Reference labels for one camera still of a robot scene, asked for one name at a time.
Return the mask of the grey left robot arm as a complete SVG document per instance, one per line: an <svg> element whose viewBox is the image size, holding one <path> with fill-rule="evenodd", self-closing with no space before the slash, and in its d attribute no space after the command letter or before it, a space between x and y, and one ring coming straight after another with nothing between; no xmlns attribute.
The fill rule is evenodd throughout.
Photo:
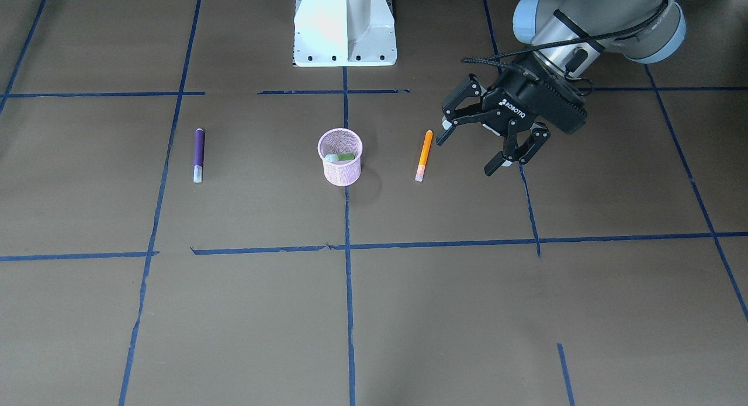
<svg viewBox="0 0 748 406"><path fill-rule="evenodd" d="M573 134L587 121L583 74L605 52L658 63L683 43L687 21L676 0L520 0L512 17L524 47L463 63L500 69L491 86L470 74L442 103L442 145L463 124L481 124L503 147L484 166L526 164L549 140L548 126Z"/></svg>

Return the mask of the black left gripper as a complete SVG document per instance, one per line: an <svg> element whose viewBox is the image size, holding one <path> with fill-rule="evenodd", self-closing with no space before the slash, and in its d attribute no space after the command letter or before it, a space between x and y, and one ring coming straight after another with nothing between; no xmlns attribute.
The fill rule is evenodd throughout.
<svg viewBox="0 0 748 406"><path fill-rule="evenodd" d="M566 134L573 134L587 122L586 103L576 86L545 69L537 60L504 63L503 72L488 90L479 83L475 74L468 74L442 102L443 131L436 139L438 146L463 124L484 126L484 111L505 107L514 115L532 120L538 116L550 121ZM519 144L520 132L529 136ZM500 167L513 163L527 164L549 140L550 131L545 123L521 122L512 119L503 137L503 149L484 166L484 174L492 176Z"/></svg>

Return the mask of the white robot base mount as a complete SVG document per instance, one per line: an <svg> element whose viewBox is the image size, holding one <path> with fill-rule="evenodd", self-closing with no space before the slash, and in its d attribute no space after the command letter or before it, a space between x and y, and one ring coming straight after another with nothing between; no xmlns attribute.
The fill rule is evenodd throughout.
<svg viewBox="0 0 748 406"><path fill-rule="evenodd" d="M296 0L293 21L296 66L396 64L393 0Z"/></svg>

